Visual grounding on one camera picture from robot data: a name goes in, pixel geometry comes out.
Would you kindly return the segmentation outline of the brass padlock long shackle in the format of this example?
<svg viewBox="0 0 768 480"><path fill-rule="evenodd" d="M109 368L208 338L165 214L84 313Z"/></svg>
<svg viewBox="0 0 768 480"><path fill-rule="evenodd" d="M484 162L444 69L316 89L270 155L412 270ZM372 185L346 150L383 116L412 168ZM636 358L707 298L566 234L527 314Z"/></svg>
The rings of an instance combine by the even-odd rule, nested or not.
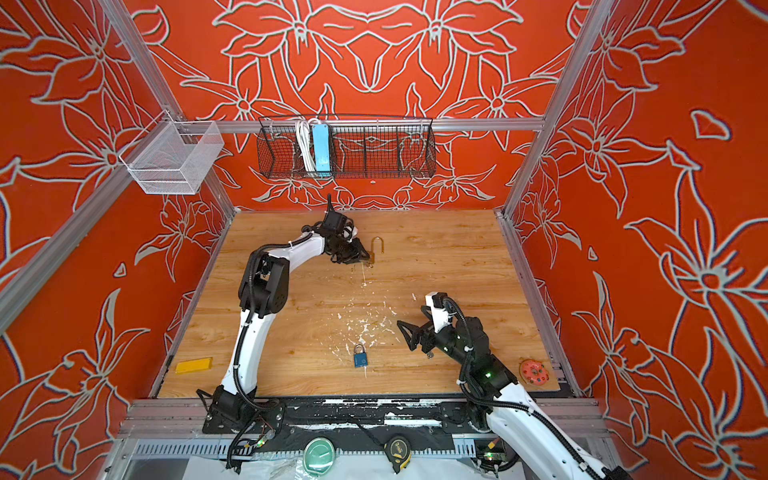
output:
<svg viewBox="0 0 768 480"><path fill-rule="evenodd" d="M374 236L371 239L371 245L368 251L369 251L368 267L372 268L376 263L377 256L385 253L384 239L381 236Z"/></svg>

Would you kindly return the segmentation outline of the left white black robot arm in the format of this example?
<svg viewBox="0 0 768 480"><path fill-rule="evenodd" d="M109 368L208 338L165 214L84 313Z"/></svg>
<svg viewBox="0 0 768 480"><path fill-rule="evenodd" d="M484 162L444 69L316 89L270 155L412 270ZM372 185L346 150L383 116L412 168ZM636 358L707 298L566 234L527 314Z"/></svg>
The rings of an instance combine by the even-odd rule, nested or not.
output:
<svg viewBox="0 0 768 480"><path fill-rule="evenodd" d="M249 255L238 288L240 322L229 366L213 393L197 391L206 410L204 433L244 433L281 408L278 400L257 398L260 360L269 330L289 299L291 274L321 256L342 265L371 260L354 221L331 201L324 218L303 226L297 239L265 244Z"/></svg>

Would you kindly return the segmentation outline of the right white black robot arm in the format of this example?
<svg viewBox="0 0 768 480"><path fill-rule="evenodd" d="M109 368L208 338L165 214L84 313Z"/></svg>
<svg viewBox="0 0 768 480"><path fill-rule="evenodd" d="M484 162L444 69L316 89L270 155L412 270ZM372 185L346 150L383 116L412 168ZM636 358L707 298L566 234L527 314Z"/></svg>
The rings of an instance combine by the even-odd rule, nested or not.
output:
<svg viewBox="0 0 768 480"><path fill-rule="evenodd" d="M417 326L399 320L408 348L440 350L459 366L457 385L485 427L504 441L514 458L540 479L629 479L621 466L608 467L579 446L538 406L517 376L491 351L482 322L463 313L445 292L426 296Z"/></svg>

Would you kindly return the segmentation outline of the blue padlock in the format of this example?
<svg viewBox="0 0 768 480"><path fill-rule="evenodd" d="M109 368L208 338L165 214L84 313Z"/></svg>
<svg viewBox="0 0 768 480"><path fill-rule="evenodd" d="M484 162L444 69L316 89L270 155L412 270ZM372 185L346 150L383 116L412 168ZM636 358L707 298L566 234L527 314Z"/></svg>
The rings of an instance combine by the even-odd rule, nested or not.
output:
<svg viewBox="0 0 768 480"><path fill-rule="evenodd" d="M362 344L356 344L353 348L353 364L355 368L365 368L368 366L367 353Z"/></svg>

